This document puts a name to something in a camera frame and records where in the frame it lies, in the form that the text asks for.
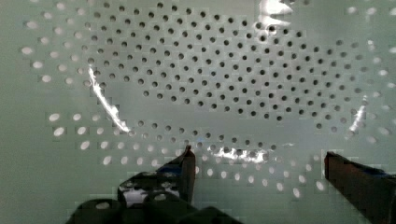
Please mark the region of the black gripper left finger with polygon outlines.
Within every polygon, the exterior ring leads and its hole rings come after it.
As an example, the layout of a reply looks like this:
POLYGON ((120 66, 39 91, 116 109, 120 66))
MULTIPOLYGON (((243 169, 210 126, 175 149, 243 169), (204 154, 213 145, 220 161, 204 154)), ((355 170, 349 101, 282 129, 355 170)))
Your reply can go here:
POLYGON ((126 207, 142 203, 153 192, 166 191, 190 203, 195 181, 196 159, 191 145, 155 171, 141 172, 118 186, 118 200, 126 207))

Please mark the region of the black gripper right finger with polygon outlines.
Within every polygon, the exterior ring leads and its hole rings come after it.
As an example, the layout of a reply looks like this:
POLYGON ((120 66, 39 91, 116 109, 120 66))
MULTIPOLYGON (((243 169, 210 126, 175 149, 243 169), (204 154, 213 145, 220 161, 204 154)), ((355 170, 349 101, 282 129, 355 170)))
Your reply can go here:
POLYGON ((330 151, 324 168, 325 178, 372 224, 395 224, 395 175, 330 151))

